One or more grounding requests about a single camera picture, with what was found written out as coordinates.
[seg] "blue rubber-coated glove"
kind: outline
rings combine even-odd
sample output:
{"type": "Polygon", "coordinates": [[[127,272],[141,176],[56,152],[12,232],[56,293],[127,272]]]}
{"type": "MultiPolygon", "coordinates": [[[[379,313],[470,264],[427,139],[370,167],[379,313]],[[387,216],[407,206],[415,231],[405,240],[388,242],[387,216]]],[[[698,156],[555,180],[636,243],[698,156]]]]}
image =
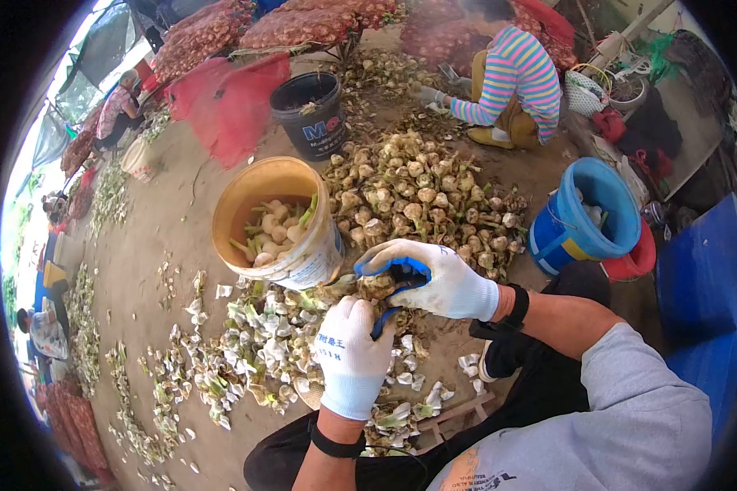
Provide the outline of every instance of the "blue rubber-coated glove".
{"type": "Polygon", "coordinates": [[[324,407],[345,418],[368,420],[391,363],[396,324],[385,324],[382,336],[371,338],[371,303],[352,296],[328,310],[314,341],[324,374],[324,407]]]}
{"type": "Polygon", "coordinates": [[[393,293],[387,298],[392,306],[428,310],[451,319],[483,321],[491,319],[497,310],[497,284],[481,277],[455,250],[445,246],[393,239],[367,250],[355,263],[355,273],[373,276],[393,264],[411,267],[427,282],[393,293]]]}

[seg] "striped shirt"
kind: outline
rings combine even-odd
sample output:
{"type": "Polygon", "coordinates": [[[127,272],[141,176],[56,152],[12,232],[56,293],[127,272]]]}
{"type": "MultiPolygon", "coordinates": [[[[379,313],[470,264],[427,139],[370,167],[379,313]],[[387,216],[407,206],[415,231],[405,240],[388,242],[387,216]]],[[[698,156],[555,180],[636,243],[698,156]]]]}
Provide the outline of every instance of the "striped shirt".
{"type": "Polygon", "coordinates": [[[491,126],[513,93],[538,123],[538,140],[547,144],[560,120],[560,81],[552,59],[529,32],[509,25],[489,44],[486,77],[478,102],[453,98],[450,113],[468,123],[491,126]]]}

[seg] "black wristband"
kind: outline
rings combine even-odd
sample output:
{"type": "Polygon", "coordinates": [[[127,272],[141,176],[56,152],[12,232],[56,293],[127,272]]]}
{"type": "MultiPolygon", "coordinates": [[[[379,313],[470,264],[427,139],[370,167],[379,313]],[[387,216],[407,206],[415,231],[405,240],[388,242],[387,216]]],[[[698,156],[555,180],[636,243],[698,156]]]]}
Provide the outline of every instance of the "black wristband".
{"type": "Polygon", "coordinates": [[[316,423],[311,428],[311,442],[325,455],[338,459],[356,459],[366,449],[366,437],[363,431],[355,443],[336,443],[320,433],[316,423]]]}
{"type": "Polygon", "coordinates": [[[527,310],[530,309],[530,294],[527,290],[521,288],[518,284],[508,283],[510,288],[516,293],[513,309],[511,313],[501,318],[497,322],[500,329],[509,329],[512,331],[520,331],[524,328],[524,318],[527,316],[527,310]]]}

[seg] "gray sweatshirt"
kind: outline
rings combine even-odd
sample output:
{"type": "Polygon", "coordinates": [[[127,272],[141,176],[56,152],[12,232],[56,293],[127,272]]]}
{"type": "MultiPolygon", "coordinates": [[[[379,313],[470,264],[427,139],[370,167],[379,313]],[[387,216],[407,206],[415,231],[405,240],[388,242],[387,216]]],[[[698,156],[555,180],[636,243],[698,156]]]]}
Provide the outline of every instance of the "gray sweatshirt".
{"type": "Polygon", "coordinates": [[[707,395],[674,375],[628,324],[581,357],[590,412],[491,434],[429,491],[689,489],[710,458],[707,395]]]}

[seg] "yellow bucket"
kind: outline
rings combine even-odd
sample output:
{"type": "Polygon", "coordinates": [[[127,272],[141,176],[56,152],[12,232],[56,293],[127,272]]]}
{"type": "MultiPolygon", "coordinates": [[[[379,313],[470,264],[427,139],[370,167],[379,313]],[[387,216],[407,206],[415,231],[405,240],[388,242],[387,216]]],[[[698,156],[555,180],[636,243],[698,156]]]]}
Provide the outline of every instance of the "yellow bucket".
{"type": "Polygon", "coordinates": [[[56,281],[65,280],[66,272],[61,270],[52,261],[47,261],[44,266],[44,288],[51,288],[56,281]]]}
{"type": "Polygon", "coordinates": [[[341,235],[330,215],[328,188],[314,169],[294,157],[270,157],[238,173],[218,199],[210,235],[218,256],[231,270],[292,290],[334,280],[344,261],[341,235]],[[260,201],[308,207],[314,193],[318,200],[311,225],[284,258],[252,268],[243,251],[229,243],[230,238],[246,243],[244,227],[247,221],[255,220],[256,212],[251,209],[260,201]]]}

